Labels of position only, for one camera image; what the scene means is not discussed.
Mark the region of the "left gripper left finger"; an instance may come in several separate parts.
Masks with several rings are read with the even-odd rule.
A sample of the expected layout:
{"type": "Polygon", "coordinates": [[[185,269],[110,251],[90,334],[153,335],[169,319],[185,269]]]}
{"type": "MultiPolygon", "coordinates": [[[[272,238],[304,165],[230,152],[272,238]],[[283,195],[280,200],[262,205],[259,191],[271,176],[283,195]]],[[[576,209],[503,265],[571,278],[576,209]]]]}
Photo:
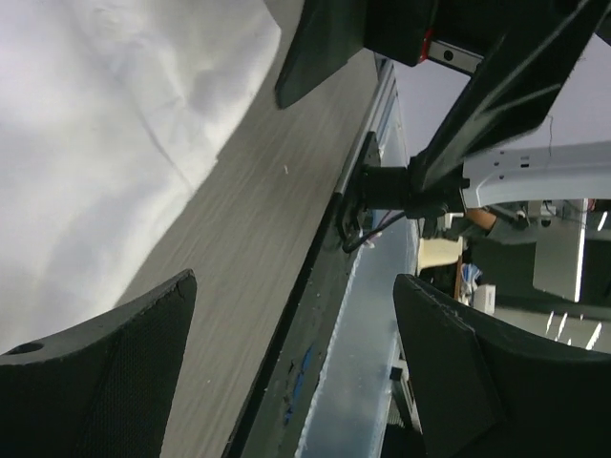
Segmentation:
{"type": "Polygon", "coordinates": [[[158,457],[196,295],[187,269],[2,354],[2,456],[158,457]]]}

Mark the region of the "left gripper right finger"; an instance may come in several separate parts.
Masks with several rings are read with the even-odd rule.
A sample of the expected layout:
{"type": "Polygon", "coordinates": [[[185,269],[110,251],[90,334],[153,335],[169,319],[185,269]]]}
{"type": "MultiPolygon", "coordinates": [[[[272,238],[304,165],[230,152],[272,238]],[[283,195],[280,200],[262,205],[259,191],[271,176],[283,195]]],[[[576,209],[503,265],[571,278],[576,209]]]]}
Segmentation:
{"type": "Polygon", "coordinates": [[[610,356],[540,337],[402,274],[393,303],[414,457],[607,457],[610,356]]]}

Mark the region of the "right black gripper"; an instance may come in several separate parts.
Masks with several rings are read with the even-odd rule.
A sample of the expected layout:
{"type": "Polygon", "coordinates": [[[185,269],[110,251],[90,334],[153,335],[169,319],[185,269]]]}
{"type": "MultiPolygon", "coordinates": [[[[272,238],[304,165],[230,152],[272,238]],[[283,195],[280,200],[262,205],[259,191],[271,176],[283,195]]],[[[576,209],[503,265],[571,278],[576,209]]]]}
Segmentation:
{"type": "Polygon", "coordinates": [[[413,167],[427,191],[464,160],[536,129],[610,12],[607,1],[305,0],[275,85],[295,104],[363,48],[474,74],[413,167]]]}

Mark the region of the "white long sleeve shirt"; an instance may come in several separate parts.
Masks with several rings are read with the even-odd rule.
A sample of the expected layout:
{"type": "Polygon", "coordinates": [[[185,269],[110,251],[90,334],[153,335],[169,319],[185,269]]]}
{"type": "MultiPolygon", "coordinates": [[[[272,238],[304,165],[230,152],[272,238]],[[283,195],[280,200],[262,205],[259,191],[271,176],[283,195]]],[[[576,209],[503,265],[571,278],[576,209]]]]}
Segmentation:
{"type": "Polygon", "coordinates": [[[262,1],[1,5],[1,347],[106,312],[275,59],[262,1]]]}

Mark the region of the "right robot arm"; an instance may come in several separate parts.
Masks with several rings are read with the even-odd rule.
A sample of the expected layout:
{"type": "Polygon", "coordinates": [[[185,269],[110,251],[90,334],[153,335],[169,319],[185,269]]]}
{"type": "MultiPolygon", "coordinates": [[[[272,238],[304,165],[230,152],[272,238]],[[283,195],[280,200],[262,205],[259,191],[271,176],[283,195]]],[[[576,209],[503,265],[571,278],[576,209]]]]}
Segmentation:
{"type": "Polygon", "coordinates": [[[365,165],[348,209],[440,216],[512,200],[608,198],[606,1],[307,1],[275,86],[287,108],[361,50],[467,83],[404,167],[365,165]]]}

